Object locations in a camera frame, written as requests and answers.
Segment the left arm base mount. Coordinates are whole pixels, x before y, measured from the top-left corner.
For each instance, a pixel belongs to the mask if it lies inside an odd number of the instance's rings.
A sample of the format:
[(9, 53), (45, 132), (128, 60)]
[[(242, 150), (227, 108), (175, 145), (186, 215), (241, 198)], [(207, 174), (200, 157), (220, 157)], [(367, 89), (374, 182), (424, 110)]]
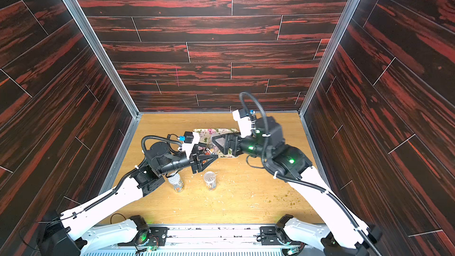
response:
[(131, 216), (136, 225), (136, 235), (126, 244), (133, 246), (136, 253), (156, 251), (159, 247), (164, 247), (167, 241), (168, 228), (165, 226), (150, 226), (145, 219), (139, 215)]

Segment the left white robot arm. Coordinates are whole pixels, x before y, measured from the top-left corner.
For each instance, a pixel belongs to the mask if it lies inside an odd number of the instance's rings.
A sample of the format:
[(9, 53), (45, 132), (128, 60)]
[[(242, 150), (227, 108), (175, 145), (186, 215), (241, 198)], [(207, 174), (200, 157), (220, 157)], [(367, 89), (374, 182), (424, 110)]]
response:
[(119, 243), (149, 242), (149, 225), (141, 216), (130, 217), (118, 224), (98, 223), (116, 211), (154, 192), (165, 177), (190, 167), (201, 173), (213, 161), (200, 145), (188, 152), (173, 151), (171, 142), (157, 142), (143, 148), (144, 160), (120, 179), (116, 187), (73, 209), (57, 214), (51, 212), (40, 224), (37, 246), (43, 256), (83, 256)]

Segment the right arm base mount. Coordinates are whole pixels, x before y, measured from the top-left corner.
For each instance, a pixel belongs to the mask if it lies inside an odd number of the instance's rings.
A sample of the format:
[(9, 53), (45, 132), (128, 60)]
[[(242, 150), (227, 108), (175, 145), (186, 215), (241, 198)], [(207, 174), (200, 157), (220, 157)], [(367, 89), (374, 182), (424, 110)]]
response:
[(281, 252), (283, 256), (298, 256), (306, 244), (304, 242), (298, 242), (291, 240), (284, 232), (285, 224), (288, 223), (293, 215), (284, 215), (274, 226), (261, 226), (259, 228), (259, 236), (256, 241), (260, 242), (261, 245), (291, 245), (291, 248), (282, 248)]

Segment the clear plastic candy jar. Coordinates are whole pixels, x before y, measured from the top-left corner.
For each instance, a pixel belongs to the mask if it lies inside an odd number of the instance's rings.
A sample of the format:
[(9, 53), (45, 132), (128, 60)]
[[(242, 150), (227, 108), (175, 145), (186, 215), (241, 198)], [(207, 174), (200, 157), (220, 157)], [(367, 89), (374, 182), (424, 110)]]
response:
[(214, 155), (215, 154), (214, 146), (212, 144), (207, 144), (204, 149), (204, 154), (205, 155)]

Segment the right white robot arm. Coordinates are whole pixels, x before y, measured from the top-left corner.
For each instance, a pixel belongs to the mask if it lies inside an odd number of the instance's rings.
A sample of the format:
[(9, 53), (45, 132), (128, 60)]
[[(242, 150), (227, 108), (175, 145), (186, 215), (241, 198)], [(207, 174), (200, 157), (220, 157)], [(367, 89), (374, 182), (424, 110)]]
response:
[(243, 117), (237, 122), (239, 133), (213, 136), (212, 143), (223, 154), (260, 158), (263, 168), (274, 179), (294, 188), (323, 220), (323, 224), (315, 225), (284, 215), (276, 223), (277, 238), (282, 243), (299, 242), (326, 256), (380, 254), (375, 246), (382, 237), (380, 229), (366, 224), (343, 204), (309, 158), (286, 143), (282, 126), (273, 117), (255, 121)]

